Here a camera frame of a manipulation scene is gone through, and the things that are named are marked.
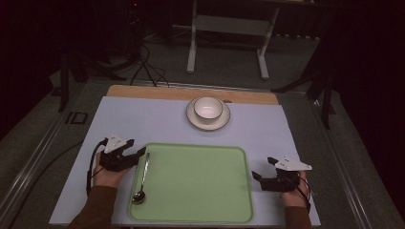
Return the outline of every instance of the silver spoon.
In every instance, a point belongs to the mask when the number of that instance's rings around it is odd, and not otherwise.
[[[140,185],[140,190],[139,192],[135,193],[134,196],[132,197],[132,203],[134,204],[141,204],[146,198],[146,195],[143,192],[143,183],[145,182],[146,172],[148,172],[149,156],[150,153],[146,154],[145,169],[143,170],[143,178],[142,183]]]

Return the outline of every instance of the human hand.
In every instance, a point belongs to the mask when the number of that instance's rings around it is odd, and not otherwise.
[[[300,184],[298,187],[307,198],[309,196],[309,187],[304,182],[304,180],[307,178],[307,174],[304,171],[299,171],[298,175],[300,176]],[[307,207],[307,200],[297,189],[294,189],[294,191],[288,193],[281,193],[280,198],[283,200],[285,207]]]
[[[96,167],[93,170],[94,185],[117,188],[121,179],[131,168],[119,172],[108,171],[99,164],[100,156],[101,153],[96,154]]]

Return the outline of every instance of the bowl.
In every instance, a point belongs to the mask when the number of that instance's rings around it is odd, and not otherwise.
[[[214,121],[223,113],[223,104],[214,97],[201,97],[194,103],[194,112],[202,121]]]

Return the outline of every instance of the tray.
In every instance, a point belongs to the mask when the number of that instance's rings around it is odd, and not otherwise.
[[[145,201],[129,204],[134,220],[248,222],[253,216],[245,151],[239,147],[149,143]],[[145,156],[132,195],[140,189]]]

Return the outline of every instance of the saucer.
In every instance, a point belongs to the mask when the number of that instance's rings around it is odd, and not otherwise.
[[[191,100],[191,102],[188,103],[186,109],[187,118],[194,126],[204,131],[215,131],[226,125],[230,118],[230,111],[229,107],[224,102],[218,99],[221,104],[223,104],[224,108],[223,113],[220,115],[220,117],[218,117],[217,120],[210,124],[204,124],[200,121],[200,117],[194,111],[194,104],[196,103],[197,99],[199,99],[199,97]]]

